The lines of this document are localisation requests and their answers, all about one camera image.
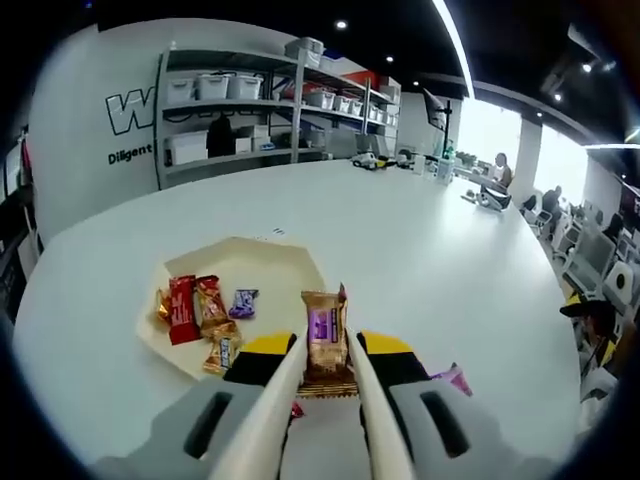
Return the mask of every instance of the cap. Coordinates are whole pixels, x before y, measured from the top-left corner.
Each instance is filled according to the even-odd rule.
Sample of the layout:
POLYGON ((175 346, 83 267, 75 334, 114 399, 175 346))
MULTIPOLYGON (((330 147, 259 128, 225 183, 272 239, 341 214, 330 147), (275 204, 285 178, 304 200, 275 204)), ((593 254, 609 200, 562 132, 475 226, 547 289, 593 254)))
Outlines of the cap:
POLYGON ((616 324, 616 309, 606 300, 588 300, 566 305, 560 309, 560 313, 570 318, 592 317, 595 320, 596 334, 602 337, 609 337, 616 324))

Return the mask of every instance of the round table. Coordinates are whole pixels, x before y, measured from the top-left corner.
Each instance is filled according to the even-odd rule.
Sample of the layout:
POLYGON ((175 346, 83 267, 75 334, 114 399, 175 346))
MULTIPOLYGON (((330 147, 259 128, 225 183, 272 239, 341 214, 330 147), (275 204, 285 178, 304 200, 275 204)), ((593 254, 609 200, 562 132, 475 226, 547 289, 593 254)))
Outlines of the round table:
POLYGON ((308 248, 348 324, 407 341, 428 373, 457 362, 475 401, 526 455, 564 458, 578 356, 545 254, 510 205, 346 161, 212 178, 142 197, 55 237, 25 291, 14 352, 44 414, 85 463, 126 455, 193 385, 135 335, 154 269, 228 236, 308 248), (274 233, 280 229, 284 233, 274 233))

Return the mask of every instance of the black ceiling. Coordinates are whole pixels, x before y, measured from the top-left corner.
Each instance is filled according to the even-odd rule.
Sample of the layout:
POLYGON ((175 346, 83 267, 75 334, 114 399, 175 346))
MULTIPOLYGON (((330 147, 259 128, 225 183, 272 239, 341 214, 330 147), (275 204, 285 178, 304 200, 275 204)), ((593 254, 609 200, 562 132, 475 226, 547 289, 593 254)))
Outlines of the black ceiling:
MULTIPOLYGON (((604 30, 599 28, 593 15, 576 7, 577 2, 445 2, 458 27, 474 80, 505 87, 549 104, 591 130, 601 142, 622 143, 630 125, 640 124, 639 119, 629 118, 632 110, 629 107, 633 102, 625 93, 628 85, 620 75, 623 71, 620 65, 613 71, 602 71, 602 66, 615 58, 607 51, 604 30), (589 40, 593 52, 569 38, 567 33, 571 24, 589 40), (581 70, 583 62, 595 62, 591 74, 586 75, 581 70), (541 90, 550 79, 555 79, 551 84, 563 94, 559 104, 554 103, 552 91, 541 90)), ((172 6, 158 3, 96 0, 93 8, 86 11, 101 29, 158 18, 201 17, 234 20, 296 36, 311 36, 368 69, 394 77, 405 90, 411 90, 413 81, 422 79, 425 73, 461 76, 455 51, 431 0, 395 0, 386 4, 352 0, 322 0, 308 4, 265 0, 167 2, 172 6), (334 28, 337 19, 348 22, 346 31, 334 28), (387 55, 394 57, 392 64, 385 61, 387 55)), ((425 83, 435 94, 462 97, 466 92, 459 85, 425 83)), ((478 93, 478 96, 500 101, 495 95, 478 93)), ((519 110, 531 109, 518 102, 511 103, 519 110)), ((589 141, 561 125, 562 122, 545 120, 555 122, 579 141, 589 141)), ((615 161, 608 166, 620 169, 615 161)), ((627 158, 625 168, 636 174, 631 158, 627 158)))

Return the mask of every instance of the purple candy wrapper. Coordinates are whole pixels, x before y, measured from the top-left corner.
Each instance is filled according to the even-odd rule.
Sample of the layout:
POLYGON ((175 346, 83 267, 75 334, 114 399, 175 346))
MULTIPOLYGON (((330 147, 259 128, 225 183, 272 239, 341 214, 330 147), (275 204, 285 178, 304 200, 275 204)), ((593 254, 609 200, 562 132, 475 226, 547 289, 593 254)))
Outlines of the purple candy wrapper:
POLYGON ((443 380, 446 380, 458 390, 466 394, 468 397, 473 395, 473 392, 471 391, 471 388, 469 388, 467 380, 464 378, 462 369, 455 362, 446 372, 442 372, 431 377, 432 380, 435 378, 442 378, 443 380))
POLYGON ((258 290, 236 290, 233 306, 229 309, 231 318, 251 318, 255 315, 253 299, 258 296, 258 290))

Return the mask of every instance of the hexagonal tray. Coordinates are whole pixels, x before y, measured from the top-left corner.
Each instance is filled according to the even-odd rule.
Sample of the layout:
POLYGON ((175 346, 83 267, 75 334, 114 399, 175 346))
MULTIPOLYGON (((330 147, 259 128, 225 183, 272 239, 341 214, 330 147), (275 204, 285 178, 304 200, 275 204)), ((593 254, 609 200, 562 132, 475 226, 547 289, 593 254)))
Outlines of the hexagonal tray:
POLYGON ((136 325, 136 333, 152 350, 196 379, 206 377, 202 363, 211 342, 198 340, 173 346, 168 327, 155 316, 155 295, 179 275, 217 275, 222 299, 229 309, 237 288, 257 288, 256 315, 237 320, 244 342, 278 331, 303 331, 307 314, 300 298, 302 290, 325 289, 324 280, 309 252, 303 247, 230 237, 189 252, 161 265, 153 289, 136 325))

